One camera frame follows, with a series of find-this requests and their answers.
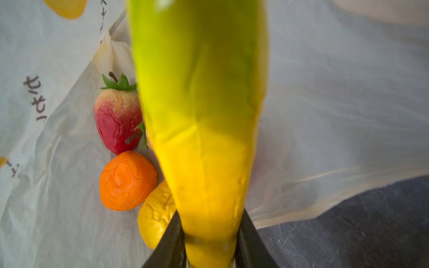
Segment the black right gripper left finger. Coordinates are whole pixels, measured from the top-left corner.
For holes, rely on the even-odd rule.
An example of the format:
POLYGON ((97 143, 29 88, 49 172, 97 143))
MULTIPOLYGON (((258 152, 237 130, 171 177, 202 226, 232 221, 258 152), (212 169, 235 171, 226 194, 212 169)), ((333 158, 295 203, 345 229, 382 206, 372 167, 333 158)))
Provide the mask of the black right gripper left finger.
POLYGON ((142 268, 186 268, 184 232, 178 212, 175 212, 154 252, 142 268))

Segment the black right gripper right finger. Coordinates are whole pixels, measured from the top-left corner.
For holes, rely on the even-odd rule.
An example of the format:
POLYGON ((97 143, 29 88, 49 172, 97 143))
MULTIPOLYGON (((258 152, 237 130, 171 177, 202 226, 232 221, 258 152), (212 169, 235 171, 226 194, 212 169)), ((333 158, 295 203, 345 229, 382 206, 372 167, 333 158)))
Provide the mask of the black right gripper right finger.
POLYGON ((279 268, 263 244, 247 211, 244 210, 235 251, 237 268, 279 268))

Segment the orange fruit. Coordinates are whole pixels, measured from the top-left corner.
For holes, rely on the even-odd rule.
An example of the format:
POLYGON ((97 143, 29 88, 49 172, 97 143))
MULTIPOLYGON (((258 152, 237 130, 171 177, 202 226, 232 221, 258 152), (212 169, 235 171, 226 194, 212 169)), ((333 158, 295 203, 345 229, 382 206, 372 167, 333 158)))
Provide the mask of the orange fruit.
POLYGON ((99 179, 102 204, 113 211, 128 211, 142 205, 157 185, 154 165, 134 151, 113 158, 99 179))

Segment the banana print plastic bag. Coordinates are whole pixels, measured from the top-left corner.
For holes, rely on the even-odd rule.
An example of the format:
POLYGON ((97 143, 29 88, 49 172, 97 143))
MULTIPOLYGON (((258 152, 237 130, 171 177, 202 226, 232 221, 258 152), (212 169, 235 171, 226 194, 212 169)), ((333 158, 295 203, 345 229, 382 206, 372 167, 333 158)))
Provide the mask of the banana print plastic bag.
MULTIPOLYGON (((137 84, 128 1, 1 2, 1 266, 138 268, 137 209, 101 201, 102 75, 137 84)), ((267 88, 244 210, 321 215, 429 172, 427 1, 264 1, 267 88)))

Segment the yellow green mango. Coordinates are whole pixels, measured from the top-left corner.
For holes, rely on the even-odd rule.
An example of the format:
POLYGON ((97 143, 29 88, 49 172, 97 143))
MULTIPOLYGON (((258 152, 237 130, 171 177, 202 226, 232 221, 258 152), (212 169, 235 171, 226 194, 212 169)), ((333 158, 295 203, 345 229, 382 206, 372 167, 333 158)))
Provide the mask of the yellow green mango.
POLYGON ((195 268, 233 262, 267 88, 264 1, 128 1, 146 130, 195 268))

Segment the yellow round lemon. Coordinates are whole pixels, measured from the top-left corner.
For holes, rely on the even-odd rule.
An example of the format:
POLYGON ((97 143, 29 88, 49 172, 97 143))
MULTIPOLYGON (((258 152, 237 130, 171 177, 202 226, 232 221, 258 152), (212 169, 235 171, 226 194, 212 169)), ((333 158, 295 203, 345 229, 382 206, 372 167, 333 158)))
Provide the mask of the yellow round lemon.
POLYGON ((155 250, 177 207, 167 182, 161 182, 139 210, 137 224, 145 244, 155 250))

